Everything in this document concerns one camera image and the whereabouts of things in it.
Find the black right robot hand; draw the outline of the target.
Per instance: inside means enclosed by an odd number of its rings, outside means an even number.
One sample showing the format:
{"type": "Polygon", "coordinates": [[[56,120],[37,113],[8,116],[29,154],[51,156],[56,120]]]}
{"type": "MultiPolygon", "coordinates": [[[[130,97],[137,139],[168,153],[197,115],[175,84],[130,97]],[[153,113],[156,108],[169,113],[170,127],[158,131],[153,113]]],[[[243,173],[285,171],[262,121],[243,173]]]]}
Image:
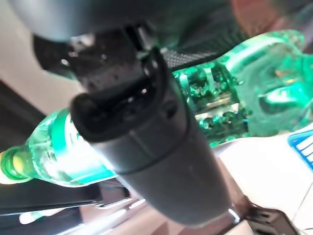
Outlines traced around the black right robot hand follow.
{"type": "Polygon", "coordinates": [[[85,87],[70,105],[82,137],[166,217],[202,227],[231,201],[216,158],[161,55],[211,0],[12,0],[41,67],[85,87]]]}

